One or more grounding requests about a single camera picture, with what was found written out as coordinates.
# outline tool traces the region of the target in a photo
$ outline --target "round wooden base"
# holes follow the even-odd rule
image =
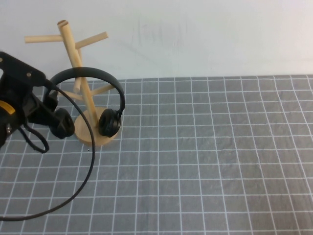
[[[96,107],[96,113],[98,118],[100,118],[101,114],[103,113],[103,111],[105,110],[105,107]],[[84,115],[86,116],[87,120],[89,121],[89,114],[88,111],[84,111]],[[107,143],[109,143],[110,141],[112,141],[116,135],[112,136],[112,137],[105,137],[99,134],[98,132],[98,128],[95,128],[92,126],[92,131],[93,131],[93,135],[94,135],[94,140],[95,140],[95,144],[96,146],[101,146],[101,145],[105,145]],[[87,125],[83,119],[83,117],[80,115],[78,116],[78,118],[75,121],[75,135],[77,136],[77,138],[84,144],[87,145],[91,145],[91,136],[89,133],[89,130],[87,128]]]

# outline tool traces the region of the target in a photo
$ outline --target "yellow part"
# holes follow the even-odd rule
[[[15,113],[15,109],[9,105],[7,102],[0,100],[0,107],[7,111],[10,115]]]

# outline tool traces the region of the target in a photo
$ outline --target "white grid line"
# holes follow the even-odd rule
[[[290,162],[290,163],[281,163],[282,165],[298,165],[298,163],[295,162]],[[313,164],[313,159],[312,162],[305,162],[302,164]],[[150,166],[158,166],[158,164],[149,164]],[[160,164],[160,166],[171,166],[171,165],[176,165],[176,164]],[[198,165],[195,163],[181,163],[179,165]],[[199,165],[258,165],[258,163],[199,163]],[[260,163],[260,165],[280,165],[280,163]],[[115,167],[118,165],[100,165],[100,167]],[[127,164],[127,165],[120,165],[120,166],[138,166],[137,164],[135,165],[131,165],[131,164]],[[61,166],[60,168],[88,168],[88,166],[83,165],[83,166]],[[37,169],[38,167],[33,167],[33,166],[25,166],[23,167],[23,169]],[[45,169],[57,169],[57,166],[45,166]],[[2,169],[18,169],[17,166],[4,166]],[[291,177],[292,179],[303,179],[301,177]],[[39,183],[47,183],[47,182],[53,182],[53,181],[38,181]],[[58,182],[76,182],[76,181],[70,181],[70,180],[60,180]],[[12,181],[0,181],[0,183],[13,183]],[[16,184],[23,184],[23,183],[34,183],[34,181],[21,181],[21,182],[16,182]]]
[[[120,130],[123,129],[123,124],[124,124],[124,122],[121,123]],[[119,144],[118,166],[117,166],[117,180],[116,180],[116,188],[115,188],[114,209],[113,209],[113,219],[112,219],[112,231],[111,231],[111,234],[114,233],[114,220],[115,220],[115,215],[116,215],[116,199],[117,199],[117,187],[118,187],[118,178],[119,178],[118,175],[119,175],[119,168],[120,168],[120,163],[121,163],[121,149],[122,149],[122,140],[120,141],[120,144]]]
[[[207,81],[207,90],[208,90],[208,93],[209,93],[210,92],[209,81]],[[208,94],[208,96],[209,96],[210,110],[212,110],[211,102],[210,102],[211,101],[210,100],[210,95]],[[224,211],[225,211],[225,221],[226,221],[226,227],[227,227],[228,235],[230,235],[228,218],[227,218],[227,213],[226,213],[227,210],[226,210],[226,202],[225,202],[225,195],[224,195],[223,182],[222,182],[222,174],[221,174],[221,168],[220,168],[220,160],[219,160],[219,154],[217,152],[216,135],[215,135],[214,121],[213,121],[212,114],[211,114],[211,119],[212,119],[212,125],[213,125],[213,137],[214,137],[214,145],[215,145],[215,151],[216,151],[217,165],[219,166],[219,177],[220,177],[221,191],[222,191],[222,195],[223,195],[223,205],[224,205]]]
[[[296,136],[296,137],[311,137],[311,135],[293,135],[293,136]],[[289,135],[272,135],[272,136],[254,136],[256,138],[261,138],[261,137],[290,137]],[[190,139],[190,138],[193,138],[193,139],[202,139],[202,138],[213,138],[211,136],[206,136],[206,137],[161,137],[159,139],[163,140],[163,139]],[[232,138],[231,136],[216,136],[216,138]],[[235,138],[252,138],[252,135],[251,136],[235,136]],[[158,138],[154,138],[154,137],[149,137],[149,138],[141,138],[141,140],[157,140]],[[124,140],[139,140],[139,138],[124,138]]]
[[[277,150],[313,150],[313,148],[278,148]],[[229,149],[218,149],[217,151],[231,151],[235,150],[232,148]],[[258,150],[258,151],[263,151],[263,150],[268,150],[268,151],[273,151],[275,148],[260,148],[260,149],[240,149],[237,148],[238,151],[251,151],[251,150]],[[195,152],[195,150],[178,150],[179,152]],[[208,152],[208,151],[214,151],[214,149],[206,149],[206,150],[199,150],[199,152]],[[119,151],[106,151],[106,153],[118,153]],[[150,150],[150,151],[121,151],[122,153],[152,153],[152,152],[157,152],[156,150]],[[177,150],[160,150],[160,152],[177,152]],[[71,152],[72,154],[80,154],[80,152]],[[14,154],[14,155],[23,155],[22,153],[8,153],[8,154]]]
[[[243,80],[242,80],[241,77],[240,77],[240,81],[241,81],[241,89],[244,90]],[[245,102],[246,111],[248,112],[248,108],[246,106],[246,98],[245,98],[244,94],[243,94],[243,98],[244,98],[244,102]],[[256,147],[256,143],[255,143],[255,139],[254,139],[254,135],[253,135],[253,129],[252,129],[252,126],[251,126],[249,115],[248,115],[248,121],[249,121],[249,125],[250,125],[250,131],[251,131],[251,134],[252,134],[254,148],[256,149],[257,147]],[[272,222],[273,222],[273,227],[274,227],[274,230],[275,230],[275,234],[277,235],[276,225],[275,225],[275,221],[274,221],[274,217],[273,217],[273,213],[272,213],[272,208],[271,208],[269,197],[268,197],[268,190],[267,190],[267,187],[266,187],[266,184],[265,184],[264,173],[263,173],[263,170],[262,170],[262,167],[261,167],[261,161],[260,161],[260,157],[259,157],[258,151],[256,151],[256,155],[257,155],[257,158],[258,158],[258,165],[259,165],[259,168],[260,168],[260,171],[261,171],[261,175],[262,175],[262,178],[263,178],[263,185],[264,185],[265,193],[267,195],[267,202],[268,202],[268,206],[269,206],[269,210],[270,210],[270,216],[271,216],[271,219],[272,219]]]
[[[49,130],[49,131],[48,131],[48,134],[47,134],[47,139],[48,139],[50,133],[51,133],[51,131]],[[31,191],[30,198],[29,198],[29,201],[28,201],[28,205],[27,205],[27,209],[26,209],[26,215],[28,215],[29,207],[30,207],[30,203],[31,203],[31,199],[32,199],[32,197],[33,197],[33,195],[34,195],[34,189],[35,189],[35,185],[36,185],[36,182],[37,182],[37,179],[38,179],[38,175],[39,175],[39,170],[40,170],[40,167],[41,167],[41,163],[42,163],[42,161],[43,161],[43,156],[44,156],[44,155],[42,154],[42,155],[41,155],[40,162],[39,162],[39,166],[37,167],[35,182],[34,182],[34,185],[33,185],[33,187],[32,187],[32,191]],[[21,233],[20,233],[20,234],[23,233],[24,226],[25,226],[25,221],[23,221],[22,228],[21,228]]]
[[[160,86],[157,86],[157,100],[160,100]],[[159,234],[160,231],[160,118],[159,118],[159,113],[160,113],[160,106],[159,104],[157,105],[157,234]]]
[[[278,125],[278,124],[287,124],[286,122],[276,122],[276,123],[257,123],[257,124],[251,124],[252,126],[257,126],[257,125]],[[290,122],[289,124],[305,124],[304,122]],[[247,126],[248,124],[232,124],[232,126]],[[194,125],[160,125],[159,127],[176,127],[176,126],[194,126]],[[197,126],[212,126],[212,124],[208,124],[208,125],[204,125],[204,124],[197,124]],[[230,124],[216,124],[215,126],[231,126]],[[126,128],[139,128],[139,126],[124,126]],[[36,128],[37,130],[46,130],[44,128]]]
[[[274,232],[274,230],[254,230],[255,232]],[[312,229],[301,229],[301,230],[277,230],[278,232],[297,232],[297,231],[313,231]],[[180,231],[173,231],[173,230],[170,230],[170,231],[161,231],[162,233],[175,233],[175,234],[178,234],[180,233]],[[205,231],[203,230],[184,230],[183,231],[184,233],[191,233],[191,234],[194,234],[194,233],[204,233]],[[228,232],[228,231],[224,231],[224,230],[208,230],[207,232],[210,232],[210,233],[225,233],[225,232]],[[249,232],[249,230],[231,230],[230,232],[232,233],[246,233],[246,232]],[[133,234],[134,231],[118,231],[118,232],[113,232],[114,234]],[[140,233],[154,233],[154,234],[157,234],[157,231],[140,231],[140,232],[136,232],[138,234]],[[24,233],[24,234],[42,234],[41,232],[31,232],[31,233]],[[64,234],[64,232],[51,232],[51,234],[55,235],[55,234]],[[77,234],[77,235],[83,235],[83,234],[86,234],[86,233],[83,233],[83,232],[69,232],[68,234]],[[92,232],[90,234],[111,234],[110,232]]]
[[[100,156],[99,156],[99,158],[101,159],[101,156],[102,156],[102,147],[103,146],[101,146],[101,148],[100,148]],[[90,222],[89,222],[89,234],[91,233],[91,226],[92,226],[92,219],[93,219],[93,210],[94,210],[94,202],[95,202],[95,199],[96,199],[96,192],[97,192],[97,184],[98,184],[98,178],[99,178],[99,171],[100,171],[100,166],[98,165],[98,167],[97,167],[97,176],[96,176],[96,180],[95,180],[95,186],[94,186],[94,193],[93,193],[93,200],[92,200],[92,208],[91,208],[91,217],[90,217]]]
[[[6,147],[5,147],[5,151],[4,151],[4,156],[2,157],[2,161],[1,161],[1,164],[0,164],[0,169],[2,168],[2,164],[3,164],[3,162],[4,162],[4,158],[5,158],[5,156],[6,156],[6,153],[7,153],[7,150],[8,150],[8,147],[9,147],[9,144],[10,144],[11,139],[12,139],[12,135],[10,135],[9,140],[6,141]],[[1,223],[0,223],[0,232],[1,232],[1,229],[2,229],[3,224],[4,224],[4,222],[1,221]]]
[[[273,211],[273,213],[276,213],[276,214],[283,214],[283,213],[291,213],[292,211]],[[313,211],[295,211],[296,213],[312,213]],[[245,211],[227,211],[227,212],[223,212],[223,211],[205,211],[205,212],[201,212],[201,211],[193,211],[193,212],[186,212],[186,211],[183,211],[181,212],[181,214],[248,214],[248,212],[245,212]],[[270,214],[270,211],[251,211],[249,212],[250,214]],[[60,215],[63,215],[63,216],[78,216],[78,215],[113,215],[114,213],[72,213],[72,214],[69,214],[69,213],[54,213],[52,214],[51,216],[60,216]],[[128,212],[128,213],[115,213],[117,215],[133,215],[134,212]],[[157,214],[157,212],[138,212],[138,214]],[[177,211],[171,211],[171,212],[160,212],[160,214],[180,214],[180,212],[177,212]],[[23,214],[10,214],[12,216],[21,216]]]
[[[276,90],[269,90],[269,91],[267,91],[267,90],[261,90],[261,92],[275,92]],[[293,92],[293,90],[278,90],[279,92]],[[302,92],[307,92],[307,91],[310,91],[309,89],[302,89],[302,90],[298,90],[298,91],[302,91]],[[236,92],[241,92],[241,91],[226,91],[226,90],[224,90],[224,91],[216,91],[216,92],[210,92],[210,93],[236,93]],[[244,92],[246,92],[246,93],[253,93],[253,92],[258,92],[258,91],[244,91]],[[190,94],[191,92],[177,92],[177,94]],[[198,93],[206,93],[206,92],[193,92],[194,94],[198,94]],[[139,94],[139,93],[125,93],[125,95],[136,95],[136,94]],[[148,95],[150,95],[150,94],[157,94],[157,93],[142,93],[142,94],[148,94]],[[165,92],[165,93],[163,93],[163,92],[160,92],[160,94],[171,94],[171,93],[169,93],[169,92]]]
[[[313,101],[313,99],[309,99],[309,100],[300,100],[300,102],[311,102]],[[264,101],[264,103],[278,103],[279,101],[278,100],[270,100],[270,101]],[[297,102],[297,100],[282,100],[282,102]],[[230,101],[230,102],[212,102],[212,104],[243,104],[244,102],[242,101]],[[261,101],[247,101],[246,103],[262,103]],[[188,104],[192,104],[192,103],[177,103],[178,105],[188,105]],[[195,103],[195,104],[208,104],[207,102],[202,102],[202,103]],[[155,103],[155,104],[142,104],[143,106],[151,106],[151,105],[155,105],[157,106],[158,103]],[[159,105],[164,105],[164,106],[167,106],[167,105],[175,105],[175,103],[160,103]],[[139,106],[139,104],[127,104],[127,106]],[[69,107],[68,105],[59,105],[58,107],[60,108],[64,108],[64,107]],[[286,111],[286,113],[300,113],[300,111]],[[153,116],[153,115],[156,115],[156,114],[143,114],[143,116]],[[138,116],[138,115],[130,115],[130,114],[125,114],[124,116]]]
[[[239,166],[239,164],[220,164],[220,165],[237,165]],[[201,178],[201,180],[219,180],[219,177],[216,178]],[[221,178],[221,180],[262,180],[263,178]],[[282,180],[284,179],[284,177],[277,177],[277,178],[264,178],[265,180]],[[286,179],[288,180],[303,180],[305,178],[303,177],[286,177]],[[173,178],[173,179],[159,179],[160,181],[173,181],[173,180],[178,180],[178,178]],[[181,181],[195,181],[198,180],[198,178],[194,178],[194,179],[181,179]],[[136,179],[133,180],[118,180],[119,182],[121,181],[128,181],[128,182],[137,182]],[[157,179],[149,179],[149,180],[141,180],[139,179],[138,181],[157,181]],[[38,181],[38,183],[53,183],[54,181]],[[58,181],[59,183],[75,183],[76,181]],[[98,180],[98,182],[117,182],[117,180]],[[12,185],[14,184],[14,182],[5,182],[2,181],[0,182],[2,184],[9,184]],[[16,182],[16,184],[33,184],[35,183],[34,181],[23,181],[23,182]]]
[[[224,79],[224,88],[226,90],[226,82],[225,82],[225,77],[223,77]],[[228,108],[228,112],[229,112],[229,119],[230,119],[230,124],[231,124],[231,130],[232,130],[232,135],[233,135],[233,138],[235,139],[235,135],[234,135],[234,128],[232,126],[232,120],[231,120],[231,116],[230,116],[230,111],[229,111],[229,105],[227,104],[227,108]],[[237,155],[237,161],[239,161],[239,157],[238,157],[238,150],[237,150],[237,144],[236,144],[236,141],[234,141],[234,144],[235,144],[235,149],[236,149],[236,155]],[[251,223],[251,217],[250,217],[250,213],[249,213],[249,207],[248,207],[248,201],[247,201],[247,198],[246,198],[246,189],[245,189],[245,185],[244,185],[244,180],[242,179],[243,178],[243,174],[241,172],[241,167],[239,165],[239,172],[240,172],[240,177],[241,177],[241,183],[242,183],[242,186],[243,186],[243,189],[244,189],[244,195],[245,195],[245,201],[246,201],[246,209],[247,209],[247,213],[248,213],[248,218],[249,218],[249,224],[250,224],[250,231],[252,233],[252,235],[254,234],[253,232],[253,228],[252,228],[252,223]]]
[[[275,80],[274,80],[274,84],[275,84],[276,91],[277,91],[277,85],[276,85],[276,81],[275,81]],[[286,113],[285,113],[285,109],[284,109],[282,103],[281,103],[281,106],[282,106],[282,111],[283,111],[284,117],[285,117],[285,119],[287,120],[287,125],[288,125],[288,128],[289,128],[290,134],[291,134],[291,139],[292,139],[292,142],[293,142],[293,144],[294,144],[294,146],[295,146],[295,148],[296,148],[295,151],[296,151],[296,153],[297,153],[297,156],[298,156],[298,159],[299,159],[299,163],[300,163],[300,166],[301,166],[301,168],[302,168],[303,175],[304,175],[304,178],[305,178],[307,187],[308,187],[309,192],[310,192],[310,195],[311,195],[311,199],[312,199],[312,201],[313,201],[312,191],[311,191],[311,188],[310,188],[310,184],[309,184],[309,181],[308,181],[306,172],[304,171],[304,168],[303,168],[303,165],[302,165],[302,161],[301,161],[301,158],[300,158],[300,154],[299,154],[299,151],[298,151],[297,146],[296,146],[296,144],[295,144],[294,137],[293,137],[293,135],[292,135],[292,131],[291,131],[290,125],[289,125],[289,123],[288,123],[288,119],[287,119],[287,116],[286,116]]]
[[[176,85],[174,85],[174,94],[175,94],[175,114],[177,114],[176,106]],[[179,175],[179,155],[178,155],[178,130],[177,130],[177,116],[175,116],[176,124],[176,155],[177,155],[177,171],[178,171],[178,192],[179,192],[179,215],[180,215],[180,234],[182,234],[182,215],[181,215],[181,193],[180,193],[180,175]]]
[[[190,89],[192,93],[192,82],[190,78]],[[196,131],[196,121],[195,121],[195,108],[194,108],[194,100],[193,96],[191,96],[191,102],[192,102],[192,110],[193,110],[193,121],[194,121],[194,131],[195,131],[195,137],[197,137],[197,131]],[[203,219],[203,228],[206,231],[205,226],[205,219],[204,219],[204,207],[203,207],[203,196],[202,196],[202,187],[201,187],[201,175],[200,175],[200,166],[199,166],[199,155],[198,155],[198,143],[196,140],[196,153],[197,153],[197,165],[198,165],[198,176],[199,176],[199,187],[200,187],[200,197],[201,197],[201,208],[202,208],[202,219]]]
[[[259,80],[259,79],[258,79],[258,86],[259,86],[259,90],[260,90],[260,80]],[[270,133],[273,135],[273,131],[272,131],[271,125],[268,124],[268,126],[269,126]],[[300,232],[300,227],[299,227],[299,224],[298,224],[298,220],[297,220],[296,214],[295,214],[295,212],[294,212],[294,206],[293,206],[293,203],[292,203],[290,190],[289,190],[289,187],[288,187],[288,184],[287,184],[287,180],[286,180],[286,178],[285,178],[285,173],[284,173],[284,171],[283,171],[283,167],[282,167],[281,161],[280,161],[280,156],[279,156],[279,153],[278,153],[278,150],[277,150],[277,147],[276,147],[276,141],[275,141],[275,138],[274,138],[274,137],[272,137],[272,139],[273,139],[274,146],[275,146],[275,149],[276,149],[276,154],[277,154],[277,157],[278,157],[278,162],[279,162],[279,164],[280,164],[280,168],[281,168],[281,170],[282,170],[282,174],[283,174],[283,177],[284,177],[285,186],[286,186],[286,189],[287,189],[289,201],[290,201],[290,204],[291,204],[291,208],[292,208],[292,210],[293,210],[293,216],[294,216],[294,219],[295,219],[295,222],[296,222],[296,225],[297,225],[297,229],[298,229],[299,233],[301,234],[301,232]]]
[[[70,112],[71,116],[73,114],[73,111],[74,111],[74,106],[72,106],[72,109],[71,109],[71,112]],[[52,207],[53,195],[54,195],[55,187],[56,187],[56,184],[57,184],[57,179],[58,179],[58,175],[59,175],[59,171],[60,171],[60,166],[61,166],[62,157],[63,157],[64,148],[65,148],[66,142],[67,142],[67,138],[65,138],[64,143],[63,143],[63,148],[62,148],[62,153],[61,153],[61,157],[60,157],[60,162],[59,162],[59,165],[58,165],[59,167],[57,169],[57,174],[55,176],[55,180],[54,180],[54,183],[53,183],[53,189],[52,189],[51,198],[50,198],[50,202],[49,202],[49,209]],[[44,226],[44,233],[43,234],[46,234],[46,227],[47,227],[47,223],[48,223],[48,220],[49,220],[49,216],[50,216],[50,214],[46,215],[45,226]]]
[[[10,192],[10,196],[9,196],[8,202],[7,202],[7,204],[6,204],[6,207],[5,207],[5,211],[4,211],[4,215],[3,215],[3,216],[6,216],[6,215],[7,215],[7,211],[8,211],[8,209],[9,209],[9,205],[10,205],[10,201],[11,201],[11,198],[12,198],[12,195],[13,195],[14,187],[15,187],[15,185],[16,185],[16,181],[17,181],[17,179],[18,179],[18,176],[19,176],[19,173],[20,173],[20,169],[21,169],[21,167],[22,167],[22,162],[23,162],[23,159],[24,159],[24,156],[25,156],[25,152],[26,152],[27,147],[28,147],[28,144],[26,143],[26,144],[25,144],[25,148],[24,148],[24,152],[23,152],[23,155],[22,155],[22,158],[21,158],[21,162],[20,162],[20,165],[19,165],[19,167],[18,167],[16,176],[15,176],[15,180],[14,180],[14,182],[13,182],[13,186],[12,186],[12,189],[11,189],[11,192]]]
[[[142,95],[141,95],[141,104],[140,104],[140,114],[142,113]],[[138,141],[138,149],[141,149],[140,147],[140,137],[141,137],[141,117],[140,117],[140,125],[139,125],[139,141]],[[138,208],[138,188],[139,188],[139,165],[140,165],[140,155],[138,154],[138,165],[137,165],[137,189],[136,189],[136,212],[135,212],[135,234],[137,232],[137,208]]]
[[[296,77],[295,75],[297,74],[292,74],[291,76],[294,76],[293,79],[296,80],[305,80],[305,77]],[[306,76],[309,80],[313,80],[313,77],[308,77],[308,75],[301,75],[301,76]],[[269,76],[242,76],[242,79],[244,81],[246,80],[253,80],[256,81],[257,77],[260,80],[273,80],[274,78],[276,80],[289,80],[290,75],[283,75],[283,77],[281,77],[281,75],[269,75]],[[163,78],[161,78],[162,80],[159,80],[161,83],[170,83],[170,82],[188,82],[190,77],[166,77],[166,80],[163,80]],[[223,81],[223,77],[222,76],[213,76],[213,77],[191,77],[193,82],[198,82],[198,81],[206,81],[207,79],[209,81]],[[225,80],[226,81],[239,81],[240,77],[239,76],[226,76]],[[139,81],[140,79],[124,79],[124,80],[120,80],[121,84],[124,84],[126,81],[128,83],[140,83]],[[143,79],[144,83],[157,83],[156,79],[151,79],[151,78],[144,78]],[[70,84],[73,83],[72,81],[64,81],[63,84]],[[103,84],[102,81],[99,80],[94,80],[95,84]]]
[[[244,194],[225,194],[226,196],[243,196]],[[247,196],[266,196],[265,193],[259,193],[259,194],[246,194]],[[301,196],[301,195],[310,195],[309,193],[270,193],[268,196]],[[161,194],[160,197],[178,197],[179,194]],[[198,194],[182,194],[182,197],[195,197],[199,196]],[[203,194],[203,196],[206,197],[216,197],[216,196],[223,196],[223,194]],[[118,197],[136,197],[136,195],[123,195],[123,196],[117,196]],[[157,197],[157,194],[144,194],[139,195],[138,197]],[[54,197],[55,199],[68,199],[68,197]],[[77,198],[94,198],[93,196],[77,196]],[[114,196],[95,196],[95,198],[114,198]],[[9,197],[1,197],[0,199],[9,199]],[[12,197],[12,199],[29,199],[29,197]],[[50,197],[33,197],[32,199],[50,199]]]
[[[82,161],[82,155],[83,154],[81,154],[80,155],[80,157],[79,157],[79,166],[80,166],[80,164],[81,164],[81,161]],[[75,193],[75,191],[76,191],[76,187],[77,187],[77,183],[78,183],[78,175],[79,175],[79,170],[80,170],[80,167],[79,166],[75,166],[74,168],[77,168],[77,173],[76,173],[76,179],[75,179],[75,184],[74,184],[74,189],[73,189],[73,194]],[[73,209],[73,204],[74,204],[74,201],[71,201],[71,203],[70,203],[70,208],[69,208],[69,214],[71,214],[72,213],[72,209]],[[66,230],[66,233],[68,233],[68,229],[69,229],[69,222],[70,222],[70,216],[68,217],[68,219],[67,219],[67,230]]]

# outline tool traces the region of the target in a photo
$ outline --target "vertical wooden pole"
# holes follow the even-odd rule
[[[63,38],[64,46],[67,50],[69,60],[73,67],[82,67],[83,63],[80,54],[77,49],[75,49],[75,41],[70,30],[67,21],[58,22],[58,28]],[[96,127],[98,125],[98,117],[94,102],[90,93],[89,85],[85,77],[75,79],[76,89],[81,88],[82,96],[87,107],[88,114],[90,116],[91,125]]]

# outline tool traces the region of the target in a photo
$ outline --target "headphones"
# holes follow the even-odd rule
[[[68,70],[64,70],[55,76],[51,78],[51,82],[54,85],[58,85],[61,82],[64,82],[66,80],[76,78],[76,77],[92,77],[97,78],[102,81],[108,82],[114,88],[117,89],[119,96],[120,96],[120,108],[119,110],[113,110],[113,109],[106,109],[103,111],[103,113],[100,116],[99,119],[99,125],[98,125],[98,131],[99,134],[106,137],[112,137],[114,136],[120,126],[121,126],[121,117],[123,110],[125,109],[125,95],[123,88],[121,84],[118,82],[118,80],[113,77],[111,74],[104,72],[99,69],[95,68],[89,68],[89,67],[77,67],[77,68],[71,68]],[[53,92],[52,94],[49,94],[51,90],[46,89],[44,94],[43,103],[47,106],[49,106],[51,109],[55,110],[56,106],[58,105],[58,100],[56,99],[57,92]]]

